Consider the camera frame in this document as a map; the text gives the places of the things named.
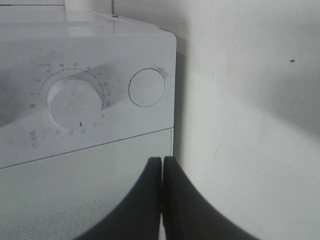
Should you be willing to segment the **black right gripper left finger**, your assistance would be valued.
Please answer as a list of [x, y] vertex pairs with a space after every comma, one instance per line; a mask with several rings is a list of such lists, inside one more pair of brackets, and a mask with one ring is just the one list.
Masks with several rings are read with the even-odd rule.
[[78, 240], [157, 240], [162, 203], [162, 161], [147, 160], [138, 180], [106, 217]]

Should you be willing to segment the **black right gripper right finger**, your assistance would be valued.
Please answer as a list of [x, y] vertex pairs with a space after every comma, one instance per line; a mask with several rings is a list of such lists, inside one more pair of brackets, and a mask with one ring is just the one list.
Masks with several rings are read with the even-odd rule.
[[168, 240], [255, 240], [198, 192], [173, 156], [163, 161], [162, 217]]

